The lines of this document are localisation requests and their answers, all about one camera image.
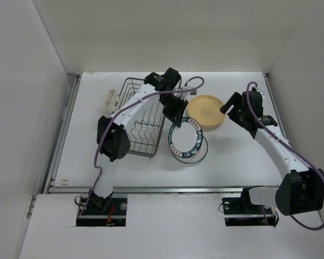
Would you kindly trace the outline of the white plate dark green band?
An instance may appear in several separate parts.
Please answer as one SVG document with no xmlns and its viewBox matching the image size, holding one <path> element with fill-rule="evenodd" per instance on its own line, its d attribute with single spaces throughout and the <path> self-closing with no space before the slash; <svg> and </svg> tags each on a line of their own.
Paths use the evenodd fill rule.
<svg viewBox="0 0 324 259">
<path fill-rule="evenodd" d="M 191 117 L 182 117 L 181 126 L 172 125 L 168 132 L 168 145 L 173 155 L 188 159 L 195 156 L 203 144 L 203 129 Z"/>
</svg>

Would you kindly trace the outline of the grey wire dish rack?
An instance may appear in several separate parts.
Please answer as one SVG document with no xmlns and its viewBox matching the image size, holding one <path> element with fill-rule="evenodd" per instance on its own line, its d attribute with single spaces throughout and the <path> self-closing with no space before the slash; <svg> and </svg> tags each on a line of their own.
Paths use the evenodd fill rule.
<svg viewBox="0 0 324 259">
<path fill-rule="evenodd" d="M 142 83 L 143 80 L 140 78 L 126 78 L 116 108 L 122 108 L 139 91 Z M 129 154 L 153 158 L 159 147 L 164 122 L 163 106 L 155 100 L 126 130 L 131 143 Z"/>
</svg>

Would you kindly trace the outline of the cream white plate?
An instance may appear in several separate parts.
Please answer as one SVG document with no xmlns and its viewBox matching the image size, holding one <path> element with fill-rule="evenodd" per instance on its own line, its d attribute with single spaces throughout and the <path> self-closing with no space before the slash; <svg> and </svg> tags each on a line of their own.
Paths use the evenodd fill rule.
<svg viewBox="0 0 324 259">
<path fill-rule="evenodd" d="M 203 129 L 210 131 L 218 128 L 222 124 L 222 122 L 223 121 L 205 121 L 205 122 L 201 122 L 200 126 Z"/>
</svg>

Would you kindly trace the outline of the yellow bear plate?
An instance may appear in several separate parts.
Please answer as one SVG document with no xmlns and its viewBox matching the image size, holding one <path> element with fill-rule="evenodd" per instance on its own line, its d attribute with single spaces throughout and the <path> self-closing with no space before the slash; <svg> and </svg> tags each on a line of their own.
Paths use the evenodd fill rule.
<svg viewBox="0 0 324 259">
<path fill-rule="evenodd" d="M 202 125 L 202 130 L 205 131 L 205 132 L 210 132 L 210 131 L 214 131 L 214 130 L 217 130 L 220 126 L 221 126 L 222 123 L 219 123 L 219 124 L 216 124 L 216 125 Z"/>
</svg>

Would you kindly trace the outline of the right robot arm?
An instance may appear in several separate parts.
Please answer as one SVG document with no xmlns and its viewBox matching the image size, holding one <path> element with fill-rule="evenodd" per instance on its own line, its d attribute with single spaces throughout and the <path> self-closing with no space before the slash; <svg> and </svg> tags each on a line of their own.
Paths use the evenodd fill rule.
<svg viewBox="0 0 324 259">
<path fill-rule="evenodd" d="M 239 199 L 240 208 L 250 213 L 259 205 L 276 207 L 289 216 L 320 210 L 324 200 L 324 172 L 292 152 L 277 122 L 263 114 L 262 95 L 256 90 L 234 93 L 220 108 L 229 119 L 250 133 L 269 155 L 282 182 L 278 187 L 247 187 Z"/>
</svg>

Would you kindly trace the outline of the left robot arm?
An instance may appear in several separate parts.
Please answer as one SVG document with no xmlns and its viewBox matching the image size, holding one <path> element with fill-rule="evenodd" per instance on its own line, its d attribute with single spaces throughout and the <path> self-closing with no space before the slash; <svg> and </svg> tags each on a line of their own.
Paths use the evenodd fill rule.
<svg viewBox="0 0 324 259">
<path fill-rule="evenodd" d="M 122 159 L 130 150 L 128 131 L 144 111 L 154 104 L 163 107 L 163 115 L 177 127 L 187 105 L 186 97 L 196 87 L 181 84 L 181 75 L 173 68 L 164 74 L 155 72 L 145 77 L 139 90 L 126 104 L 109 117 L 98 120 L 97 150 L 93 165 L 99 174 L 89 191 L 86 204 L 98 214 L 109 210 L 113 194 L 114 169 L 112 164 Z"/>
</svg>

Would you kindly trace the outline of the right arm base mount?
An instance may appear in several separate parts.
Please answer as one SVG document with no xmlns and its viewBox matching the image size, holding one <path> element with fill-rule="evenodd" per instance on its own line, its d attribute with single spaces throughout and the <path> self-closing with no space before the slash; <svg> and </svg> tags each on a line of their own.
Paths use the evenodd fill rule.
<svg viewBox="0 0 324 259">
<path fill-rule="evenodd" d="M 276 227 L 279 223 L 279 215 L 273 208 L 244 203 L 240 197 L 224 197 L 221 206 L 227 227 Z"/>
</svg>

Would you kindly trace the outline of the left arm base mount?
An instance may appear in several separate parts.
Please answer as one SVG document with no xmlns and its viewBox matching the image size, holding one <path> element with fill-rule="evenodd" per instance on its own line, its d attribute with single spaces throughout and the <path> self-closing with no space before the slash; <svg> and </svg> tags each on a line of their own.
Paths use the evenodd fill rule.
<svg viewBox="0 0 324 259">
<path fill-rule="evenodd" d="M 78 206 L 77 227 L 124 227 L 126 226 L 127 196 L 107 198 L 92 193 L 90 199 L 76 196 Z"/>
</svg>

